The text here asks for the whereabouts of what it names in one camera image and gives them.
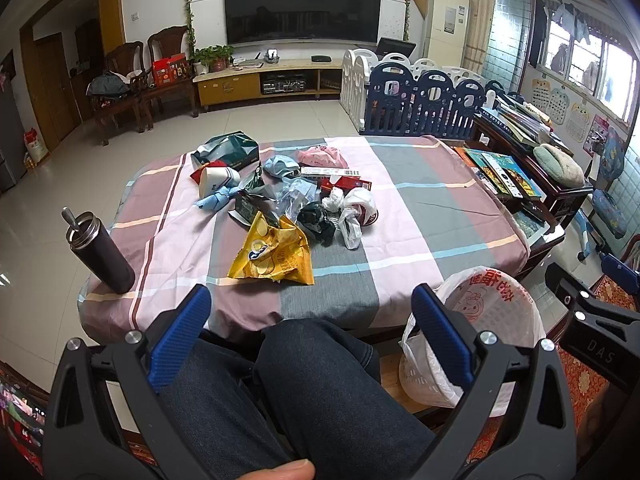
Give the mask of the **person left thumb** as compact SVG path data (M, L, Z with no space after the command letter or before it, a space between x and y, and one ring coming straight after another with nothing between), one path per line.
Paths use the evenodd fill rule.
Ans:
M294 460L274 468L243 474L238 480L312 480L315 473L310 460Z

